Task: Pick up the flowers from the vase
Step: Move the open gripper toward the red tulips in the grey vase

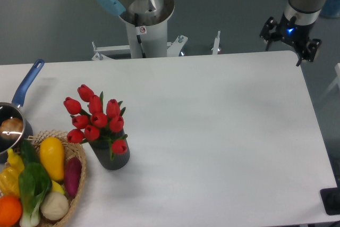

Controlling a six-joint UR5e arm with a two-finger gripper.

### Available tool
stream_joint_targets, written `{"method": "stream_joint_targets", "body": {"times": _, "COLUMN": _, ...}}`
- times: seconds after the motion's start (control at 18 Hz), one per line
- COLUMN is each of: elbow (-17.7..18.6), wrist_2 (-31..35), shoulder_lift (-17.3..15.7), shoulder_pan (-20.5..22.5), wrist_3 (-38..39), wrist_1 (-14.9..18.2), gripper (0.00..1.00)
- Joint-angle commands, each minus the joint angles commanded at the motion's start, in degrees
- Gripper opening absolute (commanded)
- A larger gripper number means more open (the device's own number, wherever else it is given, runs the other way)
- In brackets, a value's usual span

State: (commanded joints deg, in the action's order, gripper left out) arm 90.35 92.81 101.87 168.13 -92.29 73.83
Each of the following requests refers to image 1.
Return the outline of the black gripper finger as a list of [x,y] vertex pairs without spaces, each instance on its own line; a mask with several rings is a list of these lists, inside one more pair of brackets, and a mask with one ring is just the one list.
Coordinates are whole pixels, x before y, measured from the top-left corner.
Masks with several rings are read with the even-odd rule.
[[262,27],[259,36],[264,40],[266,44],[265,51],[269,50],[273,42],[278,41],[278,33],[275,31],[277,25],[278,25],[277,21],[272,16],[270,16]]
[[303,61],[313,62],[319,54],[321,44],[321,39],[312,39],[296,44],[295,51],[299,57],[296,66],[300,66]]

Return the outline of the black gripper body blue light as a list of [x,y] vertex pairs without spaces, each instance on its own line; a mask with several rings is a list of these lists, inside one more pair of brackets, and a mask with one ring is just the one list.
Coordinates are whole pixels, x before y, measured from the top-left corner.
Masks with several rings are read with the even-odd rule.
[[281,42],[294,47],[295,49],[306,49],[309,42],[309,33],[313,23],[308,25],[290,24],[290,21],[283,14],[280,23],[275,29],[279,34]]

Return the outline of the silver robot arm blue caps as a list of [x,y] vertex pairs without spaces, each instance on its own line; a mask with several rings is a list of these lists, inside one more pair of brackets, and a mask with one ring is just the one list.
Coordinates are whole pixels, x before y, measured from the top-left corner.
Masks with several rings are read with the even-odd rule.
[[311,39],[310,31],[325,3],[326,0],[288,0],[280,21],[271,16],[262,27],[259,36],[266,43],[266,50],[280,41],[294,49],[298,56],[297,66],[302,61],[313,62],[322,40]]

